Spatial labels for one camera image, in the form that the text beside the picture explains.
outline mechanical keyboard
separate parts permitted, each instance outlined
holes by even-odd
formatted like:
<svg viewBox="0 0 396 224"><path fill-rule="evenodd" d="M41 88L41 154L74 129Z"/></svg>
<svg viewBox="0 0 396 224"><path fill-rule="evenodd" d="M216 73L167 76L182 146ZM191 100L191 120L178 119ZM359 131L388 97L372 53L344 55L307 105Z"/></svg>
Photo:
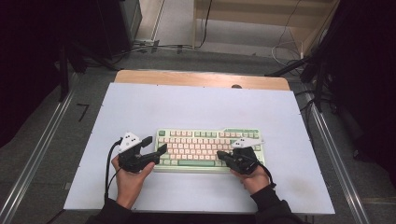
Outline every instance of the mechanical keyboard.
<svg viewBox="0 0 396 224"><path fill-rule="evenodd" d="M242 138L262 141L257 129L227 128L223 130L160 129L157 131L155 150L167 144L167 152L154 167L158 172L225 173L225 161L219 160L217 151L232 152L231 144ZM257 159L264 163L263 145L253 147Z"/></svg>

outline person's left hand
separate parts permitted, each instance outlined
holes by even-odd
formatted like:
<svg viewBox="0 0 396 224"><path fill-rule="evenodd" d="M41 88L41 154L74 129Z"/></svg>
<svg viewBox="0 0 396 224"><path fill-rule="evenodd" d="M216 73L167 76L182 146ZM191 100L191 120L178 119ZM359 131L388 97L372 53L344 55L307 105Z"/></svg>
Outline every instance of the person's left hand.
<svg viewBox="0 0 396 224"><path fill-rule="evenodd" d="M111 160L111 163L117 172L120 169L119 156ZM116 175L118 188L117 204L127 209L132 208L143 187L143 182L151 173L154 165L154 162L149 163L139 174L130 173L123 169L119 170Z"/></svg>

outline table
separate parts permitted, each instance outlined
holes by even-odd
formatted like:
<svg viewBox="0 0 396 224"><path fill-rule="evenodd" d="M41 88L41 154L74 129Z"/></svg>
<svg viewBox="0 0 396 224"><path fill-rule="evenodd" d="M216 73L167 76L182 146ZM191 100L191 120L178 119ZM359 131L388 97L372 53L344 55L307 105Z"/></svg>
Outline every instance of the table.
<svg viewBox="0 0 396 224"><path fill-rule="evenodd" d="M196 20L206 19L210 0L194 0L192 46ZM209 19L289 26L299 52L309 55L320 35L332 21L339 0L216 0ZM304 48L298 41L303 41Z"/></svg>
<svg viewBox="0 0 396 224"><path fill-rule="evenodd" d="M284 78L120 71L115 81L107 90L64 209L100 209L103 206L107 152L126 131L144 138L154 135L159 128L172 125L209 130L230 125L262 130L266 142L265 164L277 183L278 196L289 202L292 212L334 213L294 94ZM259 83L272 89L260 90ZM234 84L244 89L231 89ZM244 101L243 106L238 106L238 102ZM142 154L153 149L151 144ZM116 193L113 184L109 197L115 198ZM231 174L154 172L146 179L133 209L251 214L257 208Z"/></svg>

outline person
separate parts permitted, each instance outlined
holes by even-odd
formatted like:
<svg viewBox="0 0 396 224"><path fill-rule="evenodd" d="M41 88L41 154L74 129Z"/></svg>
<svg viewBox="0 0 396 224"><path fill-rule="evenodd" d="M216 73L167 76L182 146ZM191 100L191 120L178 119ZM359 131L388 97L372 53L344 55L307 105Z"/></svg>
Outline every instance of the person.
<svg viewBox="0 0 396 224"><path fill-rule="evenodd" d="M111 163L117 170L119 167L118 156ZM154 162L149 163L139 174L133 174L120 169L116 175L118 196L116 201L106 199L105 205L98 215L89 217L86 224L124 224L132 214L134 205L143 187L146 177L154 168ZM269 177L258 166L250 175L240 175L231 170L239 178L250 197L257 204L258 212L255 214L256 223L259 224L300 224L303 223L295 216L286 201L280 201L276 192L270 187Z"/></svg>

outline black sleeve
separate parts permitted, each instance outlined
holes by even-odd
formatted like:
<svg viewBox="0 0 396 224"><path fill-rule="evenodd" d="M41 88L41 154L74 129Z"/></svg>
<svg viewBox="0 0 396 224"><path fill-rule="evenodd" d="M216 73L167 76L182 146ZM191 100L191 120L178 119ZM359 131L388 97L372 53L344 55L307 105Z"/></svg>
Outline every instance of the black sleeve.
<svg viewBox="0 0 396 224"><path fill-rule="evenodd" d="M131 210L120 206L114 200L106 199L100 213L90 217L86 224L124 224L131 214Z"/></svg>
<svg viewBox="0 0 396 224"><path fill-rule="evenodd" d="M259 224L300 224L286 201L280 201L270 186L267 186L250 196L257 204L256 222Z"/></svg>

